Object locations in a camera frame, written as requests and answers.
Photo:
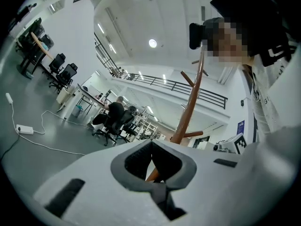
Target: round ceiling light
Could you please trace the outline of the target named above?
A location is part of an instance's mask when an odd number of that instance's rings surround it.
[[[157,46],[157,41],[155,41],[154,39],[151,39],[149,41],[149,45],[152,47],[152,48],[155,48]]]

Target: desk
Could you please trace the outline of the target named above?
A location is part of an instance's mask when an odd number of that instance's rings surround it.
[[[30,51],[28,52],[28,54],[26,55],[26,57],[24,58],[24,60],[22,61],[22,63],[20,64],[20,67],[23,67],[22,70],[21,70],[21,74],[28,78],[28,79],[31,79],[30,77],[26,76],[26,70],[31,62],[31,60],[34,58],[35,54],[39,51],[39,50],[42,50],[42,52],[44,54],[46,54],[50,59],[53,60],[53,57],[51,56],[51,54],[46,50],[44,49],[42,43],[39,41],[38,37],[34,34],[34,33],[31,33],[34,41],[35,41],[35,44],[33,45],[33,47],[30,49]],[[39,63],[41,62],[41,60],[43,59],[43,56],[40,56],[32,70],[32,73],[36,70],[37,66],[39,65]]]
[[[78,103],[78,101],[82,98],[83,95],[86,96],[86,97],[88,97],[89,99],[91,99],[93,102],[97,103],[100,106],[100,109],[104,108],[104,103],[103,102],[101,102],[100,100],[98,100],[95,97],[93,97],[89,92],[87,92],[82,87],[79,87],[75,91],[75,94],[76,94],[75,97],[69,99],[66,107],[63,109],[62,114],[61,114],[61,118],[62,119],[68,119],[70,117],[70,115],[71,115],[71,113],[72,113],[75,105]]]

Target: power strip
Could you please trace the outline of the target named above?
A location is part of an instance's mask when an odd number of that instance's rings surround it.
[[[17,125],[16,126],[16,132],[19,133],[19,127],[20,127],[20,133],[21,134],[29,134],[29,135],[33,135],[33,128],[30,126],[21,126],[21,125]]]

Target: trash bin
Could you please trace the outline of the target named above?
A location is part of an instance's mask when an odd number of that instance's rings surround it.
[[[61,92],[58,94],[58,96],[56,98],[56,101],[59,104],[63,104],[68,95],[69,95],[69,92],[66,90],[66,88],[62,88]]]
[[[80,112],[84,111],[83,107],[81,107],[81,105],[76,105],[72,111],[72,115],[74,115],[75,117],[78,117]]]

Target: ceiling light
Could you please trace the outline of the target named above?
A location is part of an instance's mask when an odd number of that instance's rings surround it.
[[[150,113],[154,114],[154,112],[152,111],[152,109],[149,106],[147,106],[147,108],[149,109]]]
[[[101,28],[101,26],[98,24],[98,27],[100,28],[100,30],[104,33],[103,29]]]
[[[163,75],[164,84],[166,84],[166,77],[165,74]]]
[[[115,49],[113,48],[113,46],[111,44],[109,44],[110,48],[113,50],[113,52],[116,54]]]
[[[141,79],[144,80],[144,79],[143,79],[143,76],[142,76],[142,74],[141,74],[141,72],[140,72],[140,71],[138,71],[138,72],[139,72],[139,74],[140,74]]]
[[[155,48],[157,46],[157,41],[155,41],[154,39],[151,39],[149,41],[149,45],[152,47],[152,48]]]

